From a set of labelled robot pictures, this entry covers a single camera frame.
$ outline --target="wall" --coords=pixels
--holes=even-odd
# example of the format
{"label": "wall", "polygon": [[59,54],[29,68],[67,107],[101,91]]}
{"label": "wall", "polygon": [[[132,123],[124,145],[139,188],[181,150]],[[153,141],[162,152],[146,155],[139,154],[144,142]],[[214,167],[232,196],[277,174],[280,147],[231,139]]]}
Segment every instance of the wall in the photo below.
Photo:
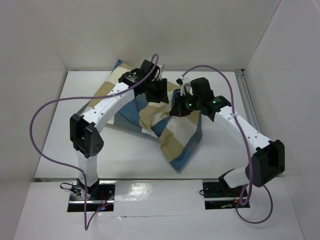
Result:
{"label": "wall", "polygon": [[159,53],[167,69],[243,69],[280,0],[29,0],[66,67],[110,70]]}
{"label": "wall", "polygon": [[[29,123],[44,102],[59,96],[67,70],[26,0],[0,1],[0,233],[13,239],[39,155]],[[42,148],[54,106],[36,121]]]}
{"label": "wall", "polygon": [[284,176],[306,240],[320,234],[319,3],[282,0],[245,70],[261,130],[286,146]]}

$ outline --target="folded fabric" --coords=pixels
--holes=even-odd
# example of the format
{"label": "folded fabric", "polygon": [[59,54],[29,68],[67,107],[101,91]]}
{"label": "folded fabric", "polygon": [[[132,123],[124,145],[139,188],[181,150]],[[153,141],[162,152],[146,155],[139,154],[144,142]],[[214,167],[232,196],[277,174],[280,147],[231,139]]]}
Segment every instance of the folded fabric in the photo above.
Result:
{"label": "folded fabric", "polygon": [[[107,95],[122,74],[131,70],[130,66],[119,60],[94,96]],[[193,111],[186,117],[170,116],[169,112],[175,101],[174,93],[180,91],[180,86],[168,82],[167,91],[169,103],[147,102],[145,94],[138,95],[123,106],[108,124],[158,138],[165,158],[179,172],[202,138],[201,113]],[[100,101],[101,99],[89,101],[78,114],[90,110]]]}

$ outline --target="purple cable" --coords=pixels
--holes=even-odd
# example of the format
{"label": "purple cable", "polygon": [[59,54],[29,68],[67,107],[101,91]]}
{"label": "purple cable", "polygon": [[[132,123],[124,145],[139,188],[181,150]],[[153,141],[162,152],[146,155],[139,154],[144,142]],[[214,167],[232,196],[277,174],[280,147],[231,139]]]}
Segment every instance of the purple cable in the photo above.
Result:
{"label": "purple cable", "polygon": [[217,68],[213,67],[213,66],[209,66],[209,65],[197,65],[197,66],[194,66],[190,69],[188,69],[182,76],[184,77],[187,73],[189,73],[190,71],[194,70],[194,69],[197,69],[197,68],[209,68],[209,69],[212,69],[214,71],[216,71],[217,73],[219,73],[223,78],[224,80],[226,81],[226,83],[228,84],[228,87],[229,87],[229,90],[230,90],[230,95],[231,95],[231,108],[232,108],[232,113],[234,115],[234,121],[237,125],[237,127],[239,128],[240,132],[241,132],[241,135],[242,135],[242,138],[243,138],[243,141],[244,141],[244,145],[245,145],[245,149],[246,149],[246,154],[247,154],[247,158],[248,158],[248,161],[249,161],[249,191],[248,191],[248,196],[246,198],[245,201],[243,201],[243,195],[244,195],[244,192],[247,188],[248,185],[245,185],[240,193],[240,196],[239,196],[239,203],[235,206],[235,210],[236,210],[236,213],[238,214],[238,216],[245,222],[249,223],[249,224],[261,224],[261,223],[264,223],[265,221],[267,221],[272,212],[273,212],[273,209],[274,209],[274,204],[273,204],[273,201],[272,201],[272,197],[271,197],[271,194],[269,192],[269,190],[267,189],[266,186],[263,186],[265,188],[265,190],[267,191],[268,193],[268,196],[270,198],[270,202],[271,202],[271,208],[270,208],[270,212],[268,214],[268,216],[261,220],[261,221],[249,221],[249,220],[246,220],[245,218],[243,218],[239,211],[238,211],[238,207],[239,205],[246,205],[249,200],[250,200],[250,197],[251,197],[251,193],[252,193],[252,186],[253,186],[253,167],[252,167],[252,160],[251,160],[251,154],[250,154],[250,148],[249,148],[249,144],[248,144],[248,141],[247,141],[247,137],[245,135],[245,132],[244,130],[242,129],[239,121],[238,121],[238,118],[237,116],[235,115],[236,113],[236,110],[235,110],[235,100],[234,100],[234,92],[232,90],[232,87],[231,87],[231,84],[230,84],[230,81],[228,80],[228,78]]}
{"label": "purple cable", "polygon": [[155,70],[157,64],[158,64],[158,60],[159,60],[159,55],[157,53],[155,53],[152,57],[152,60],[153,61],[155,59],[155,63],[154,63],[154,66],[151,68],[150,72],[141,80],[139,81],[138,83],[136,83],[135,85],[127,88],[126,90],[123,90],[123,91],[120,91],[120,92],[117,92],[113,95],[105,95],[105,96],[72,96],[72,97],[63,97],[63,98],[58,98],[58,99],[55,99],[55,100],[51,100],[51,101],[48,101],[46,102],[45,104],[43,104],[41,107],[39,107],[39,109],[35,112],[35,114],[33,115],[31,121],[30,121],[30,126],[29,126],[29,135],[30,135],[30,140],[31,140],[31,143],[34,147],[34,149],[42,156],[44,157],[45,159],[55,163],[55,164],[59,164],[59,165],[63,165],[63,166],[66,166],[66,167],[70,167],[70,168],[73,168],[73,169],[76,169],[78,171],[80,171],[83,175],[83,179],[84,179],[84,209],[83,209],[83,212],[84,212],[84,229],[87,231],[88,228],[89,228],[89,224],[91,222],[91,219],[96,215],[97,212],[99,212],[99,210],[101,209],[98,208],[94,214],[90,217],[89,221],[87,222],[87,192],[88,192],[88,186],[87,186],[87,177],[86,177],[86,174],[85,172],[77,167],[77,166],[74,166],[74,165],[71,165],[71,164],[68,164],[68,163],[64,163],[64,162],[60,162],[60,161],[57,161],[57,160],[54,160],[48,156],[46,156],[39,148],[38,146],[36,145],[35,143],[35,140],[34,140],[34,135],[33,135],[33,126],[34,126],[34,122],[35,122],[35,119],[37,117],[37,115],[40,113],[40,111],[42,109],[44,109],[46,106],[50,105],[50,104],[53,104],[53,103],[57,103],[57,102],[61,102],[61,101],[67,101],[67,100],[79,100],[79,99],[108,99],[108,98],[113,98],[117,95],[121,95],[121,94],[124,94],[134,88],[136,88],[137,86],[139,86],[140,84],[142,84],[145,80],[147,80],[147,78],[152,74],[152,72]]}

